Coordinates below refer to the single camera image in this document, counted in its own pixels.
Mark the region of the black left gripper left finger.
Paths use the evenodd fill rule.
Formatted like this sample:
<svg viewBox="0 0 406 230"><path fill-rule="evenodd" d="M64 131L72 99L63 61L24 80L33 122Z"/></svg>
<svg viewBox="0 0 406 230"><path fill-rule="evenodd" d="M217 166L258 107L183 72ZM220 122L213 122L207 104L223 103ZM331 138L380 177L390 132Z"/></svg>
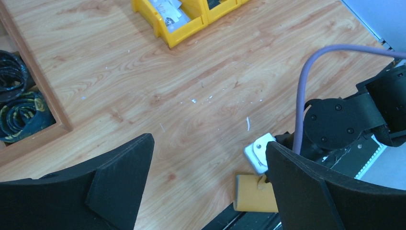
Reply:
<svg viewBox="0 0 406 230"><path fill-rule="evenodd" d="M135 226L154 138L150 133L38 179L0 184L3 230L131 230Z"/></svg>

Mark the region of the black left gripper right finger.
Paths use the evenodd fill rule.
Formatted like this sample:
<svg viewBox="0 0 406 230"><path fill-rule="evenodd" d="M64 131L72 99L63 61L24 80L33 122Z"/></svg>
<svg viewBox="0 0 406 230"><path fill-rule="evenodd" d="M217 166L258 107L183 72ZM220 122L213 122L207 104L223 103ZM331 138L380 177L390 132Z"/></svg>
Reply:
<svg viewBox="0 0 406 230"><path fill-rule="evenodd" d="M360 181L271 141L268 171L285 230L403 230L406 193Z"/></svg>

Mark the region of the yellow leather card holder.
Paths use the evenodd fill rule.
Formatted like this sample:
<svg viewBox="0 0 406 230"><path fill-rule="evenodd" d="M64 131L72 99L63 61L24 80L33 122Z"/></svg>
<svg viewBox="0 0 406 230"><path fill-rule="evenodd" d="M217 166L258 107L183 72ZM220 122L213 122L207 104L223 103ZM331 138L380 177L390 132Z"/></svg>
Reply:
<svg viewBox="0 0 406 230"><path fill-rule="evenodd" d="M272 184L266 175L237 174L233 207L240 212L279 212Z"/></svg>

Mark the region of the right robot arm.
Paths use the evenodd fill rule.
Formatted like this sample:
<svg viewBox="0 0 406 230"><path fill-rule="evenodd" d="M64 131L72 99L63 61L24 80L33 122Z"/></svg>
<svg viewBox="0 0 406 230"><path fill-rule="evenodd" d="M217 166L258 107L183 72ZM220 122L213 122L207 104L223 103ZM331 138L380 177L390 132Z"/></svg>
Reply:
<svg viewBox="0 0 406 230"><path fill-rule="evenodd" d="M406 141L406 67L386 69L356 85L347 98L312 99L305 103L301 156L317 161L373 134L382 144Z"/></svg>

